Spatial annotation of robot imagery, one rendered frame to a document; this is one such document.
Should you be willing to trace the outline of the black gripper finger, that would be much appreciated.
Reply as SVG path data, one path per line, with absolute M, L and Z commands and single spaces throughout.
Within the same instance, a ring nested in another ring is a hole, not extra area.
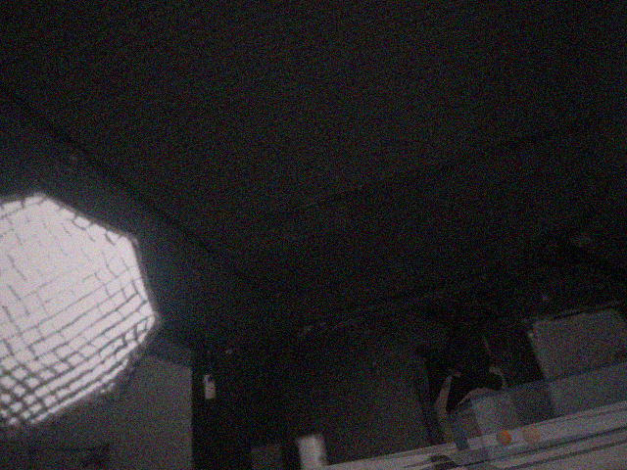
M 480 385 L 475 385 L 466 380 L 462 380 L 456 375 L 452 375 L 451 386 L 449 390 L 449 396 L 447 401 L 446 411 L 450 412 L 463 400 L 465 395 L 476 388 L 482 389 Z
M 426 361 L 424 361 L 423 363 L 426 365 L 427 368 L 430 400 L 435 403 L 445 383 L 446 378 L 452 373 L 452 371 L 440 368 Z

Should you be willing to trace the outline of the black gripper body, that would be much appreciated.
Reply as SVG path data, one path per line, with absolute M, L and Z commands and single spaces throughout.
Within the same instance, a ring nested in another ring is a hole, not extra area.
M 427 362 L 440 368 L 447 369 L 447 366 L 461 372 L 460 377 L 475 385 L 482 385 L 488 389 L 498 391 L 501 389 L 503 379 L 501 375 L 492 373 L 487 369 L 479 368 L 472 364 L 477 348 L 482 349 L 480 337 L 466 330 L 453 328 L 447 330 L 450 336 L 445 350 L 437 350 L 432 347 L 420 344 L 416 347 L 415 354 L 426 358 Z M 450 362 L 453 360 L 454 363 Z M 458 365 L 462 366 L 458 366 Z

